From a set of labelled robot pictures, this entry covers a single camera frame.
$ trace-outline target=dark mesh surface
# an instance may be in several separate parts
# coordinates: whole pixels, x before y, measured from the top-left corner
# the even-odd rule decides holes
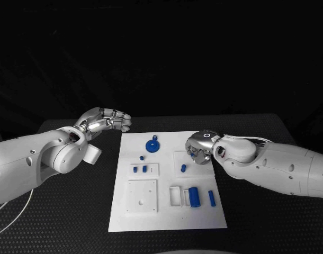
[[[131,132],[216,130],[294,144],[272,114],[135,117]],[[72,125],[50,120],[39,133]],[[0,235],[0,253],[156,253],[220,249],[236,253],[323,253],[323,199],[288,196],[231,178],[213,162],[228,229],[108,233],[121,132],[102,132],[95,165],[81,162],[33,191],[20,219]],[[0,212],[0,229],[17,216],[29,193]]]

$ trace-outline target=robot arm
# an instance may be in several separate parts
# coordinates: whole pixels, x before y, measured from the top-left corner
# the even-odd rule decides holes
[[[88,144],[102,130],[125,132],[131,117],[120,111],[94,108],[66,126],[42,134],[0,142],[0,204],[13,200],[81,161],[95,164],[101,150]]]
[[[187,139],[186,150],[200,165],[213,155],[231,177],[282,194],[323,198],[323,155],[264,141],[259,145],[245,138],[200,131]]]

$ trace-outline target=black background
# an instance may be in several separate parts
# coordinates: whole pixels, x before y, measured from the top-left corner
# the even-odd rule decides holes
[[[3,139],[95,106],[131,116],[275,113],[323,153],[323,5],[7,1]]]

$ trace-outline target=blue object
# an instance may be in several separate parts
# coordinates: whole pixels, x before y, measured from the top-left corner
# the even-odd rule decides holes
[[[199,201],[197,187],[189,188],[189,199],[190,199],[190,206],[199,207],[200,201]]]
[[[210,205],[216,206],[215,196],[213,196],[213,192],[212,191],[209,191],[209,200],[210,200]]]
[[[183,164],[181,165],[181,172],[184,172],[186,171],[186,165]]]
[[[153,135],[151,140],[148,140],[147,143],[145,143],[145,150],[148,152],[157,152],[158,149],[160,149],[160,143],[157,141],[157,136]]]

